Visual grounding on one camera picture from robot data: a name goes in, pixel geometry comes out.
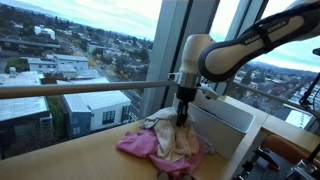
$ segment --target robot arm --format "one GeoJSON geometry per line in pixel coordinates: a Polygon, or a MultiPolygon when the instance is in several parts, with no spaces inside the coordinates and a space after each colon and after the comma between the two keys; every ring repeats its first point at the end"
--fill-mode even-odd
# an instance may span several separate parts
{"type": "Polygon", "coordinates": [[[185,123],[201,76],[213,82],[232,77],[245,63],[274,48],[320,35],[320,0],[297,0],[281,13],[262,19],[234,40],[215,43],[207,34],[191,35],[178,73],[177,126],[185,123]]]}

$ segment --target white cloth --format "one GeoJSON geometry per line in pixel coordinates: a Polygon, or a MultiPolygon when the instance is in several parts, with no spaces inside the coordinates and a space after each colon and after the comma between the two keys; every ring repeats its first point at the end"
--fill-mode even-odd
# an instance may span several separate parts
{"type": "Polygon", "coordinates": [[[145,118],[144,128],[153,128],[158,141],[158,157],[167,161],[175,162],[185,156],[199,151],[199,143],[196,139],[196,133],[191,125],[190,117],[183,127],[175,125],[177,112],[174,107],[168,107],[159,110],[153,115],[145,118]]]}

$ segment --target pink cloth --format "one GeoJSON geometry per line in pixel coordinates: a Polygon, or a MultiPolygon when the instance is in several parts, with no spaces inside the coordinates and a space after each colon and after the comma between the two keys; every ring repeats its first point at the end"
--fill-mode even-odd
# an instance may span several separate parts
{"type": "Polygon", "coordinates": [[[198,153],[176,162],[169,162],[157,157],[157,145],[159,142],[153,130],[140,130],[137,134],[127,132],[118,141],[116,147],[141,158],[150,158],[159,170],[171,173],[175,179],[179,179],[181,172],[192,174],[201,162],[204,154],[204,141],[200,137],[197,137],[197,139],[199,142],[198,153]]]}

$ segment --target cloudy sky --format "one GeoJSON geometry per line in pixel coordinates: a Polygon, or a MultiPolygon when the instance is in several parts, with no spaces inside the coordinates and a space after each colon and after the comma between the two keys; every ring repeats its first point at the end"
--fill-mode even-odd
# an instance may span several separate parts
{"type": "MultiPolygon", "coordinates": [[[[288,7],[294,0],[269,0],[263,16],[288,7]]],[[[43,11],[77,23],[146,37],[153,40],[162,0],[1,0],[32,10],[43,11]]],[[[216,41],[226,36],[240,0],[221,0],[210,35],[216,41]]],[[[257,61],[293,69],[320,71],[320,57],[312,50],[320,47],[320,37],[292,42],[259,56],[257,61]]]]}

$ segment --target white box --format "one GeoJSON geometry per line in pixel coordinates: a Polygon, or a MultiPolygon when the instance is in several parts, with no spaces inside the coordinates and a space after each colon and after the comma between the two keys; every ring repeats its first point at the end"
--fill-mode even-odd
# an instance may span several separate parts
{"type": "Polygon", "coordinates": [[[226,159],[232,157],[255,119],[254,115],[221,100],[208,100],[201,91],[197,92],[195,101],[189,103],[188,113],[195,118],[196,132],[226,159]]]}

